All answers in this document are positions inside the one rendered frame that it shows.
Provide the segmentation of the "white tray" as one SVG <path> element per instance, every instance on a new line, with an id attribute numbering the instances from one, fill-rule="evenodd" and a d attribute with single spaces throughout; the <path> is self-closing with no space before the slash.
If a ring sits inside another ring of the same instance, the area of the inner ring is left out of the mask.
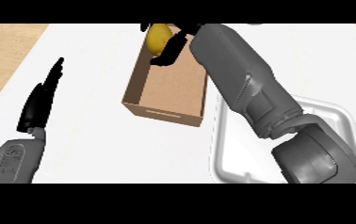
<path id="1" fill-rule="evenodd" d="M 336 104 L 294 95 L 304 112 L 317 115 L 356 153 L 356 120 Z M 212 127 L 211 174 L 218 183 L 285 184 L 271 150 L 294 136 L 277 140 L 255 136 L 245 118 L 227 107 L 223 97 L 217 98 L 217 115 Z"/>

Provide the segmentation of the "brown cardboard box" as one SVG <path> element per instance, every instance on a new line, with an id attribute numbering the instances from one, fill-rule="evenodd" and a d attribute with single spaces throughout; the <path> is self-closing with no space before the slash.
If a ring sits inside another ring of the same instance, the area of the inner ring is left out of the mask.
<path id="1" fill-rule="evenodd" d="M 162 67 L 150 64 L 153 55 L 141 44 L 122 105 L 135 116 L 199 127 L 206 72 L 189 50 L 193 36 L 186 39 L 175 63 Z"/>

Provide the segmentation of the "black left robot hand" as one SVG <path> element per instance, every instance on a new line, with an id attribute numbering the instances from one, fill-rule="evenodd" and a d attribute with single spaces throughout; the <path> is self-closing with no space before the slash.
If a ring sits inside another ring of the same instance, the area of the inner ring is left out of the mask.
<path id="1" fill-rule="evenodd" d="M 45 80 L 38 83 L 29 94 L 26 103 L 23 104 L 16 131 L 26 133 L 29 129 L 44 128 L 50 116 L 54 92 L 57 89 L 59 79 L 62 77 L 62 62 L 60 57 L 48 71 Z"/>

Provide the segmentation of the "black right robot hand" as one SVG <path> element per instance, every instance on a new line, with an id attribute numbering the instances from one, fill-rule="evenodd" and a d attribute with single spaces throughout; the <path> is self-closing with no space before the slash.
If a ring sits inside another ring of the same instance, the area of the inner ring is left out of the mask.
<path id="1" fill-rule="evenodd" d="M 153 24 L 143 23 L 140 25 L 140 31 L 149 32 L 152 25 Z M 159 67 L 169 66 L 175 63 L 187 42 L 186 35 L 195 36 L 202 24 L 175 24 L 175 27 L 178 28 L 178 32 L 172 33 L 172 37 L 168 39 L 161 55 L 155 56 L 150 60 L 150 64 Z"/>

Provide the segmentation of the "yellow lemon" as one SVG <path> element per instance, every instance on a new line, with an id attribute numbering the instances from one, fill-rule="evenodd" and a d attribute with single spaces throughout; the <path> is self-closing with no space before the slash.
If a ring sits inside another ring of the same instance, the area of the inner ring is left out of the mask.
<path id="1" fill-rule="evenodd" d="M 153 24 L 146 37 L 147 50 L 153 56 L 159 56 L 172 37 L 172 32 L 166 24 Z"/>

